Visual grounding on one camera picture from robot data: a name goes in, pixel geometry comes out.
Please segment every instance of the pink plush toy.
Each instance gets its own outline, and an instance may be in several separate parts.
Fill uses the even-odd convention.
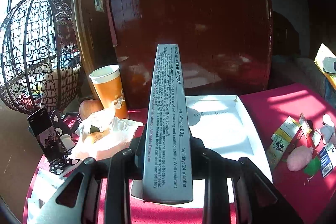
[[[299,146],[295,148],[287,158],[287,167],[290,171],[299,171],[311,160],[313,154],[312,147]]]

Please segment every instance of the bread roll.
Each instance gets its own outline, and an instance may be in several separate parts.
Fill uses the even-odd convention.
[[[103,132],[91,133],[89,136],[86,137],[86,139],[83,142],[83,145],[94,144],[96,141],[99,141],[102,137],[106,136],[109,133],[110,133],[109,128],[105,129]]]
[[[85,120],[90,114],[103,110],[104,107],[98,100],[85,100],[79,106],[79,115]]]

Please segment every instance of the plastic bag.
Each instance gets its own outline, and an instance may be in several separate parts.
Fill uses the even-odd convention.
[[[135,131],[139,126],[143,126],[143,123],[128,119],[120,120],[114,115],[115,108],[107,108],[92,113],[82,121],[77,129],[80,138],[77,145],[72,149],[69,158],[84,160],[87,157],[92,157],[96,160],[103,160],[127,148],[134,137]],[[109,129],[110,133],[93,144],[84,145],[83,142],[90,134],[91,126],[97,127],[100,132]]]

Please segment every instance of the barcode label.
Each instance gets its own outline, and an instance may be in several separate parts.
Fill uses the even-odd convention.
[[[332,168],[333,168],[333,166],[332,166],[331,162],[328,163],[328,165],[326,167],[324,167],[324,169],[322,170],[323,177],[325,177],[327,175],[327,173],[329,173]]]

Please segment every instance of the hanging egg chair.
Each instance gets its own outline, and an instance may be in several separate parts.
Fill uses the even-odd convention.
[[[75,98],[81,58],[67,0],[22,0],[0,27],[0,98],[32,114]]]

